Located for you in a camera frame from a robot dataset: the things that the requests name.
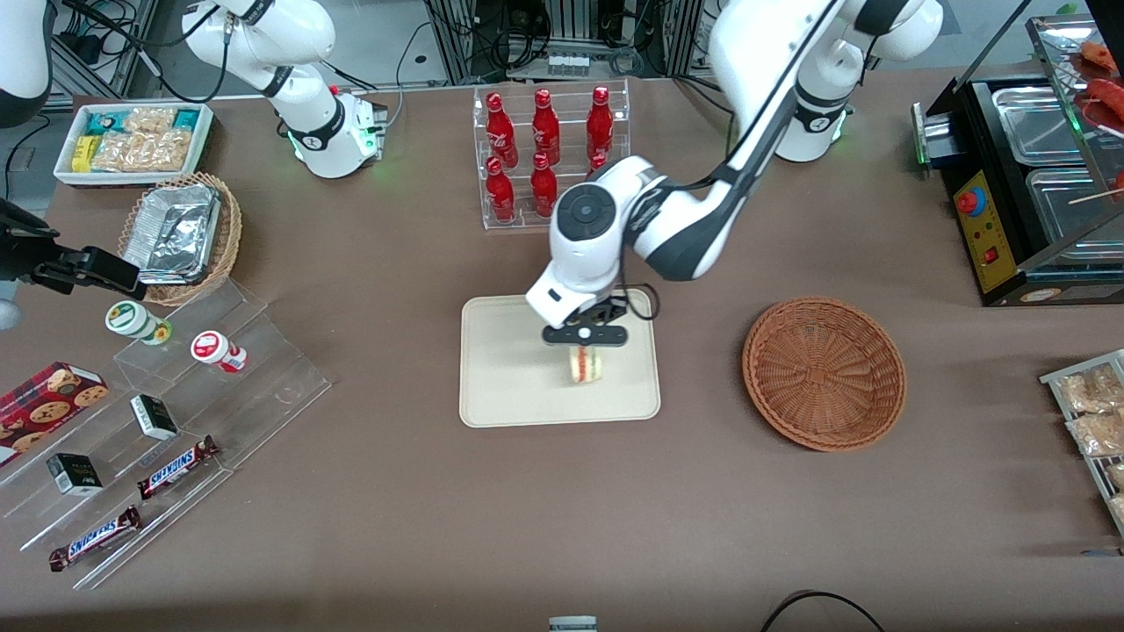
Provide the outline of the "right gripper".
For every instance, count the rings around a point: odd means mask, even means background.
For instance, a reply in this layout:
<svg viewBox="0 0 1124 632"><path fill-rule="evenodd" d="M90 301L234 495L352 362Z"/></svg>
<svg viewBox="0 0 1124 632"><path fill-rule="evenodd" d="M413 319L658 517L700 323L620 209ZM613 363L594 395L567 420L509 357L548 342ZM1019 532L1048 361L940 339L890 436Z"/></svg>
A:
<svg viewBox="0 0 1124 632"><path fill-rule="evenodd" d="M40 285L49 291L71 294L76 285L96 285L142 301L148 286L140 269L105 249L61 247L58 232L45 220L1 200L1 279ZM79 264L85 261L85 273Z"/></svg>

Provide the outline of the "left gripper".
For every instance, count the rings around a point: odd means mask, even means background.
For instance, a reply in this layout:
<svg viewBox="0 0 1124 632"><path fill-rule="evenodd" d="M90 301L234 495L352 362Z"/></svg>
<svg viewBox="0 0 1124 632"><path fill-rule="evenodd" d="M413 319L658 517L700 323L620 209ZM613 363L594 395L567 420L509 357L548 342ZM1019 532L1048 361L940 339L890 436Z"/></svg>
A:
<svg viewBox="0 0 1124 632"><path fill-rule="evenodd" d="M622 347L629 340L629 331L617 323L629 313L623 294L575 291L547 268L525 299L545 320L541 337L550 347Z"/></svg>

